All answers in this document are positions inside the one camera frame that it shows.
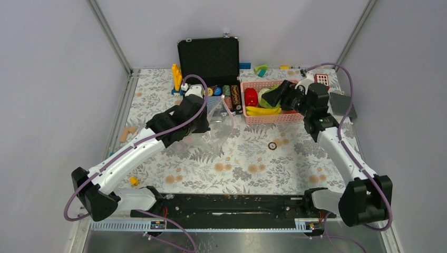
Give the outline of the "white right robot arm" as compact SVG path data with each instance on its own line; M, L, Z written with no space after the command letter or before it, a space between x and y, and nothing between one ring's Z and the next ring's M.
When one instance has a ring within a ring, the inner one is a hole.
M324 149L341 174L345 189L342 193L326 188L305 191L304 214L315 217L323 210L341 217L349 227L387 221L382 230L391 226L393 184L388 176L379 176L345 140L342 124L329 112L329 92L321 83L308 87L288 80L262 99L269 105L279 104L286 111L294 110L304 118L306 132Z

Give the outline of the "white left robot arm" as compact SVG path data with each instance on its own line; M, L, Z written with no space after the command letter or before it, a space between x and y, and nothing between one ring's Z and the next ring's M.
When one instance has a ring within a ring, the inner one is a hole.
M102 221L117 211L144 210L156 217L163 212L162 200L149 188L118 189L119 182L133 169L153 155L181 141L192 133L210 130L207 119L207 98L186 95L179 105L154 115L115 154L96 166L85 170L76 168L71 173L74 194L87 210L84 217Z

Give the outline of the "red bell pepper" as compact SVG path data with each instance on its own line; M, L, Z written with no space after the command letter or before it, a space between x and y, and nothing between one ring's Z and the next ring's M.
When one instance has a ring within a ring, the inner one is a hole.
M258 94L254 88L244 90L244 102L246 106L256 107L258 105Z

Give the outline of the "clear pink-dotted zip bag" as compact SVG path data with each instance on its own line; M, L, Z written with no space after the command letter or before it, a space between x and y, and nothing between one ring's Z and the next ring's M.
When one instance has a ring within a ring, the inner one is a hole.
M224 102L224 96L211 96L207 102L207 120L210 131L193 133L168 147L164 153L185 155L188 151L207 151L221 155L223 144L227 141L234 128L234 116Z

